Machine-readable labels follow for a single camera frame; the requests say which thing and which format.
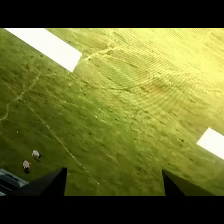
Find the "green grass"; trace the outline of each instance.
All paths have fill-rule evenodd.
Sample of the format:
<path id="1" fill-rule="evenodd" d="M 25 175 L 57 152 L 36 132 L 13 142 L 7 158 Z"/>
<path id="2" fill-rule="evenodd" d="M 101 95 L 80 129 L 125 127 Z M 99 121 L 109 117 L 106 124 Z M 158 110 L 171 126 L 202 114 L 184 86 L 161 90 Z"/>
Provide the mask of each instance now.
<path id="1" fill-rule="evenodd" d="M 224 134 L 223 29 L 48 30 L 82 52 L 73 73 L 0 29 L 0 167 L 66 166 L 66 195 L 164 195 L 161 169 L 224 195 L 196 145 Z"/>

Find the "dark triangular object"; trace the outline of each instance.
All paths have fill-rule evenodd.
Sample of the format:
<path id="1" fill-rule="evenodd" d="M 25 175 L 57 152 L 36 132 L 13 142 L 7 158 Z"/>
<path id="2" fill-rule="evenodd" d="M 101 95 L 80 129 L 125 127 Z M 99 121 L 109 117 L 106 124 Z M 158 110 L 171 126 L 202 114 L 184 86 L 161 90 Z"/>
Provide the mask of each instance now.
<path id="1" fill-rule="evenodd" d="M 162 170 L 166 196 L 214 196 L 175 174 Z"/>
<path id="2" fill-rule="evenodd" d="M 7 196 L 64 196 L 67 168 L 54 171 L 41 177 Z"/>

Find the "white strip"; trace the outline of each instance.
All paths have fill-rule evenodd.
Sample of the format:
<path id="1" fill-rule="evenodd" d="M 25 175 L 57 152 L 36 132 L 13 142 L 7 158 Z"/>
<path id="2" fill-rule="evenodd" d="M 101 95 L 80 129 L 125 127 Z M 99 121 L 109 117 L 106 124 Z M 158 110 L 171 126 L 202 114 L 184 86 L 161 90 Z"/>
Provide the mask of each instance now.
<path id="1" fill-rule="evenodd" d="M 5 29 L 70 72 L 73 72 L 82 55 L 75 48 L 44 28 Z"/>
<path id="2" fill-rule="evenodd" d="M 224 136 L 211 128 L 206 130 L 197 145 L 224 159 Z"/>

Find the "field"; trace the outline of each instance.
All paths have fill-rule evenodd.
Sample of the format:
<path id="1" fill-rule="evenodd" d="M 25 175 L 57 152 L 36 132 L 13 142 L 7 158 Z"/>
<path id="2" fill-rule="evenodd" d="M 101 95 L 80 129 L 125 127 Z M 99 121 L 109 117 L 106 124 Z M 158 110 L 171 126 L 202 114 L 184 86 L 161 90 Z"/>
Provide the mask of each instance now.
<path id="1" fill-rule="evenodd" d="M 65 195 L 162 196 L 162 169 L 224 195 L 223 160 L 196 145 L 224 134 L 224 29 L 48 30 L 82 52 L 73 73 L 0 29 L 1 168 L 66 166 Z"/>

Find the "person in white shirt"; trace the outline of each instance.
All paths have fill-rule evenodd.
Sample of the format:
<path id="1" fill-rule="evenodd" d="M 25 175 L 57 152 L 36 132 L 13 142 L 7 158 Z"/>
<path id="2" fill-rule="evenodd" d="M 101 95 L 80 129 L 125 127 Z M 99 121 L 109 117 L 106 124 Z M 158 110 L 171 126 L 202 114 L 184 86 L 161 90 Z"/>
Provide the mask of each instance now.
<path id="1" fill-rule="evenodd" d="M 24 171 L 26 173 L 29 173 L 29 171 L 30 171 L 30 165 L 31 165 L 31 163 L 28 162 L 27 160 L 24 160 L 23 161 L 23 169 L 24 169 Z"/>
<path id="2" fill-rule="evenodd" d="M 41 157 L 41 154 L 37 150 L 33 150 L 32 156 L 34 159 L 39 159 Z"/>

